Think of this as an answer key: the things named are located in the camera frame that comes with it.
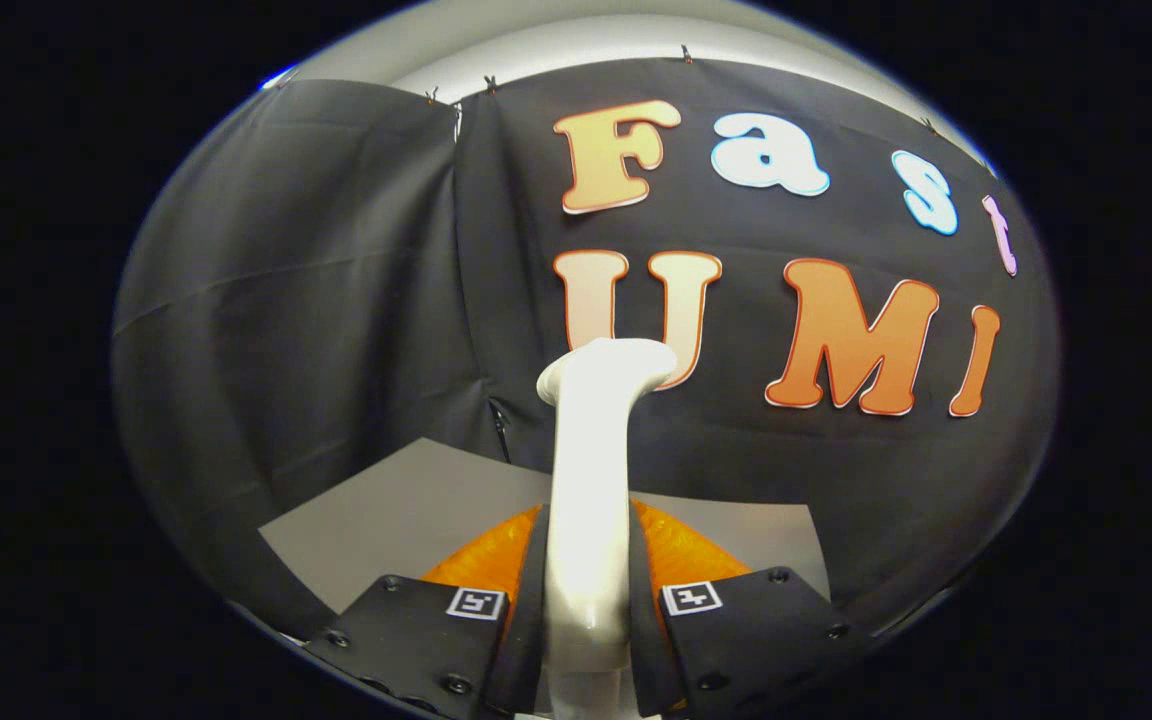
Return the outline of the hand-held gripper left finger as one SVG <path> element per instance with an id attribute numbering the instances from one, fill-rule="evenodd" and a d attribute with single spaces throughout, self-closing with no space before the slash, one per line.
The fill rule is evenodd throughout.
<path id="1" fill-rule="evenodd" d="M 306 642 L 376 691 L 449 719 L 538 711 L 548 509 L 538 505 L 420 579 L 384 575 Z"/>

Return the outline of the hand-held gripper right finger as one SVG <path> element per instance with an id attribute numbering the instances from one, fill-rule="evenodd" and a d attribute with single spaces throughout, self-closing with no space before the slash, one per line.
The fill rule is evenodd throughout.
<path id="1" fill-rule="evenodd" d="M 867 655 L 876 638 L 785 564 L 750 569 L 668 511 L 630 510 L 637 712 L 759 719 Z"/>

